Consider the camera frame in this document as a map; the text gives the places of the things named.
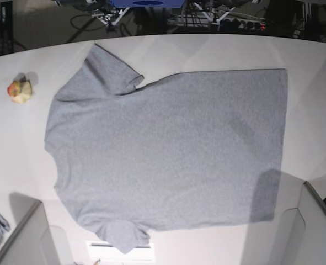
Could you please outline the grey partition panel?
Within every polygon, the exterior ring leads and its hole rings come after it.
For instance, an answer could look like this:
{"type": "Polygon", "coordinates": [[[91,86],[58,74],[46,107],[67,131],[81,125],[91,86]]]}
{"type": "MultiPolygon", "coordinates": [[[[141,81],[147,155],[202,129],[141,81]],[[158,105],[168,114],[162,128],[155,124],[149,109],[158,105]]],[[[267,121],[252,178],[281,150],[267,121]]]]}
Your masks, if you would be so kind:
{"type": "Polygon", "coordinates": [[[326,205],[310,182],[270,228],[249,228],[241,264],[326,264],[326,205]]]}
{"type": "Polygon", "coordinates": [[[60,264],[44,205],[36,200],[0,249],[0,264],[60,264]]]}

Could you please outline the right grey partition panel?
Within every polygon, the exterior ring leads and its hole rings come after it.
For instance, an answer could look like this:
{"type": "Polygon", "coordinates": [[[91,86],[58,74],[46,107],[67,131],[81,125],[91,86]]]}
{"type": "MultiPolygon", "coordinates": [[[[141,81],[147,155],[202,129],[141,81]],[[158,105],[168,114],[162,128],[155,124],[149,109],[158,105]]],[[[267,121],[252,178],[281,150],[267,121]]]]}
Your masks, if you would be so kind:
{"type": "Polygon", "coordinates": [[[326,205],[310,182],[270,228],[249,228],[241,264],[326,264],[326,205]]]}

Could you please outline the black power strip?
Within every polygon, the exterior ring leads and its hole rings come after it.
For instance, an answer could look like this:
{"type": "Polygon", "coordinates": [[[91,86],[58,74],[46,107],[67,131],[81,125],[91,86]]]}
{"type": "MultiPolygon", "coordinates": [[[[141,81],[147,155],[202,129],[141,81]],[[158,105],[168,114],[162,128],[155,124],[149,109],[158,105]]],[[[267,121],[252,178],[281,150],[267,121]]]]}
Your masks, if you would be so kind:
{"type": "Polygon", "coordinates": [[[220,28],[223,30],[256,30],[265,31],[266,24],[256,20],[226,18],[220,22],[220,28]]]}

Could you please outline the grey T-shirt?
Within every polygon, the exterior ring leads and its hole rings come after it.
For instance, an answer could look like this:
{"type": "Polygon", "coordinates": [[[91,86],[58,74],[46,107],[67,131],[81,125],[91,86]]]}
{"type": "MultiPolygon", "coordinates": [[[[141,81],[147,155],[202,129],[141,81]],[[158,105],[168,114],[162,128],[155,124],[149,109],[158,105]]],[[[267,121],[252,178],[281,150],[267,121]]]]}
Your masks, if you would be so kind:
{"type": "Polygon", "coordinates": [[[271,221],[284,69],[144,77],[100,46],[55,94],[45,150],[71,217],[123,253],[148,232],[271,221]]]}

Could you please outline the blue box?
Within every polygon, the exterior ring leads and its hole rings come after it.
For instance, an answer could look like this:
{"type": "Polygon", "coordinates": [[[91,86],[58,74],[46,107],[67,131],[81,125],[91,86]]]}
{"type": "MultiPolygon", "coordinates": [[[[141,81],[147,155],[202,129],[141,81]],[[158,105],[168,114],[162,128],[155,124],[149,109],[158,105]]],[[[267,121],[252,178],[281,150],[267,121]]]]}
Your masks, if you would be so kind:
{"type": "Polygon", "coordinates": [[[185,0],[112,0],[109,3],[118,8],[138,8],[138,7],[157,7],[157,8],[180,8],[185,0]]]}

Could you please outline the left grey partition panel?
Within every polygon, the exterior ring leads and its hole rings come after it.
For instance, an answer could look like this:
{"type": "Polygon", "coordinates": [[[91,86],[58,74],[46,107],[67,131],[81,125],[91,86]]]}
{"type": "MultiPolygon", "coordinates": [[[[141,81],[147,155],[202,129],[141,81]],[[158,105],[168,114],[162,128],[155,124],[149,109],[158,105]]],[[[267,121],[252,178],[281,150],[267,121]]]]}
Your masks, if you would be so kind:
{"type": "Polygon", "coordinates": [[[36,200],[0,249],[0,264],[60,264],[44,205],[36,200]]]}

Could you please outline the crumpled yellow red paper ball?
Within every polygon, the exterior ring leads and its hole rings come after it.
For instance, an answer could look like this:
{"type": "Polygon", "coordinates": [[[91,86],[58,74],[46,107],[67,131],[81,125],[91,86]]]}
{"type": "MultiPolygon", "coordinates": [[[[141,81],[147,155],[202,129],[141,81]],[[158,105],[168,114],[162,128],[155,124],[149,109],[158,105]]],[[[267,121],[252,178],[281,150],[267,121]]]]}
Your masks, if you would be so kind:
{"type": "Polygon", "coordinates": [[[7,88],[7,93],[11,100],[18,104],[27,102],[33,94],[30,81],[13,81],[7,88]]]}

